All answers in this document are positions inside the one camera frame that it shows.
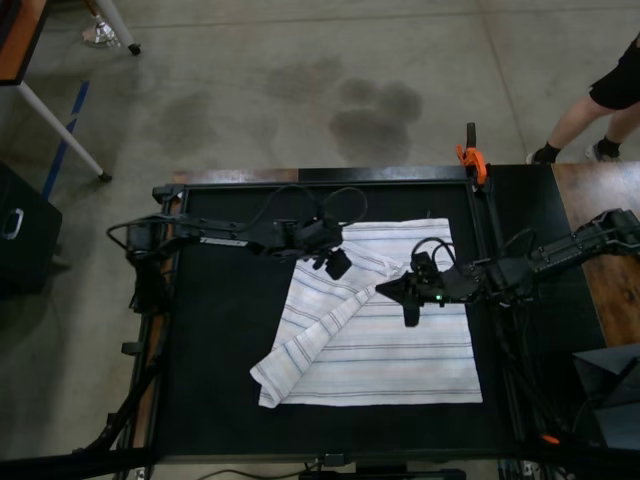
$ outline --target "concrete floor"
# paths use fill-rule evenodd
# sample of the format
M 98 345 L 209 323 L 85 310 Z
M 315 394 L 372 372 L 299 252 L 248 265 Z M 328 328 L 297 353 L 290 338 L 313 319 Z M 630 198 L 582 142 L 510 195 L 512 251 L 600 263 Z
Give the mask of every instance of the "concrete floor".
M 90 81 L 75 133 L 114 181 L 99 184 L 67 153 L 51 200 L 73 269 L 38 297 L 0 304 L 1 458 L 88 443 L 126 395 L 133 271 L 104 230 L 156 211 L 151 188 L 171 172 L 455 164 L 469 121 L 490 162 L 521 163 L 640 24 L 637 0 L 116 3 L 142 56 L 82 45 L 87 14 L 65 2 L 27 74 L 65 121 Z M 11 89 L 0 112 L 0 158 L 40 190 L 58 137 Z M 559 161 L 583 161 L 605 128 Z M 640 136 L 623 155 L 640 155 Z M 470 468 L 495 476 L 494 463 Z M 160 467 L 157 478 L 203 470 Z

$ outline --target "black container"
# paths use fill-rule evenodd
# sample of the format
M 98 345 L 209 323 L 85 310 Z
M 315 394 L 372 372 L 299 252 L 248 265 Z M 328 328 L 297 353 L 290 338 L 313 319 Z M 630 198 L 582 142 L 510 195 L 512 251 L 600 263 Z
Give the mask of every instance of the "black container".
M 42 290 L 62 214 L 0 163 L 0 295 Z

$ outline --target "person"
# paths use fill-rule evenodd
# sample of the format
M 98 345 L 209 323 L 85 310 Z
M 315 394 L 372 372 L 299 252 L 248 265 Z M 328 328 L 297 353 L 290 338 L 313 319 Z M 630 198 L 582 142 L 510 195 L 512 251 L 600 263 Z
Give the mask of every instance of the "person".
M 560 119 L 546 145 L 527 155 L 527 164 L 555 163 L 558 153 L 596 119 L 612 115 L 607 133 L 585 151 L 592 161 L 619 162 L 620 145 L 640 125 L 640 34 L 618 65 L 591 85 Z

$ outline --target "striped towel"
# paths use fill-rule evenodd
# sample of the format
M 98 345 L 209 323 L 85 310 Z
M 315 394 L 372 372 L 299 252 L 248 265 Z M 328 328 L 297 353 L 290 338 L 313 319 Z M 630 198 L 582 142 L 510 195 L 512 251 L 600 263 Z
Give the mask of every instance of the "striped towel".
M 448 220 L 357 223 L 343 236 L 353 265 L 340 280 L 296 264 L 273 349 L 250 372 L 259 404 L 482 402 L 464 305 L 426 305 L 419 325 L 406 328 L 402 307 L 375 291 L 409 268 L 419 240 L 451 242 Z M 452 265 L 442 248 L 436 262 Z

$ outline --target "sneaker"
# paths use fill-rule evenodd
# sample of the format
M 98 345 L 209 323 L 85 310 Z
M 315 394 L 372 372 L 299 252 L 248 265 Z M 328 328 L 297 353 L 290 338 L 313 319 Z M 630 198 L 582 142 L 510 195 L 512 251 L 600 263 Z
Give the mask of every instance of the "sneaker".
M 527 158 L 524 159 L 524 163 L 527 165 L 546 165 L 545 162 L 539 162 L 538 160 L 536 160 L 536 153 L 538 152 L 536 151 L 527 155 Z
M 592 162 L 621 162 L 622 159 L 620 158 L 620 155 L 616 156 L 616 157 L 611 157 L 609 155 L 602 155 L 600 153 L 600 150 L 598 150 L 598 144 L 594 144 L 591 145 L 590 147 L 587 147 L 587 149 L 584 151 L 584 156 L 587 157 L 587 159 L 591 160 Z

